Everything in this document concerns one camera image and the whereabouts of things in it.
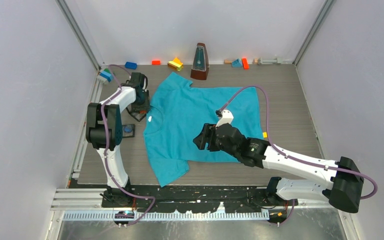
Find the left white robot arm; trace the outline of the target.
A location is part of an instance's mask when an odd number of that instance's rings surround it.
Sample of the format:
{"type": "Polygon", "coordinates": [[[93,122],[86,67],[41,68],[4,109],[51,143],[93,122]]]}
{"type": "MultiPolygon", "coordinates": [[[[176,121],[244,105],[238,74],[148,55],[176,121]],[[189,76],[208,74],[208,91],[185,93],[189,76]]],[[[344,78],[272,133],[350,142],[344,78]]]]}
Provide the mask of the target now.
{"type": "Polygon", "coordinates": [[[135,199],[121,155],[122,112],[127,111],[137,122],[142,121],[150,110],[147,87],[148,78],[133,72],[106,100],[87,106],[85,137],[98,152],[107,178],[106,190],[101,194],[104,208],[128,207],[135,199]]]}

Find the turquoise t-shirt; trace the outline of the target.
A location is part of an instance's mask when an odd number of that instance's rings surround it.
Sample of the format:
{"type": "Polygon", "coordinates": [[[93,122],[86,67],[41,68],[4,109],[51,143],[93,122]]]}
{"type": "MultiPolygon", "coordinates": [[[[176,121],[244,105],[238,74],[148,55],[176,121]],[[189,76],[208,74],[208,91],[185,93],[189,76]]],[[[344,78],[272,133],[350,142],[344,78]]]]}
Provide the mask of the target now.
{"type": "Polygon", "coordinates": [[[194,87],[193,82],[172,72],[156,88],[143,131],[147,158],[161,187],[174,183],[190,170],[190,163],[205,167],[229,164],[242,167],[223,152],[199,150],[193,139],[205,123],[216,124],[220,109],[239,87],[194,87]]]}

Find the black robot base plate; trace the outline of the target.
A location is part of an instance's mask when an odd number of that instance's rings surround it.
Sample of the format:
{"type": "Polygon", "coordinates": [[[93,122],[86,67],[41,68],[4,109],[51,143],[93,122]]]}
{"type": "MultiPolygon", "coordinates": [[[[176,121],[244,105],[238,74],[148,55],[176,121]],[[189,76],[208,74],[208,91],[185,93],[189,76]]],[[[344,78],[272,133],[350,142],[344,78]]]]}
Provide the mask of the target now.
{"type": "Polygon", "coordinates": [[[131,185],[126,189],[107,187],[100,193],[103,208],[132,208],[136,213],[120,213],[117,218],[144,214],[213,214],[223,207],[228,214],[253,214],[275,210],[269,221],[283,222],[298,200],[283,200],[272,187],[222,185],[131,185]]]}

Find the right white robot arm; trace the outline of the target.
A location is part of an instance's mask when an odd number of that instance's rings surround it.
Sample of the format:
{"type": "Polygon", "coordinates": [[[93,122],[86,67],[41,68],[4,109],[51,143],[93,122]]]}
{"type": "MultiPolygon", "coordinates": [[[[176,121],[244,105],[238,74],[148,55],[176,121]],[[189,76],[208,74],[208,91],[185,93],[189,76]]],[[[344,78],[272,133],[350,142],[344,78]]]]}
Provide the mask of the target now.
{"type": "Polygon", "coordinates": [[[343,212],[359,211],[364,178],[354,161],[309,157],[271,144],[265,139],[245,137],[229,123],[206,123],[193,139],[199,150],[223,151],[247,167],[288,172],[299,179],[271,177],[265,198],[271,205],[307,199],[323,201],[343,212]]]}

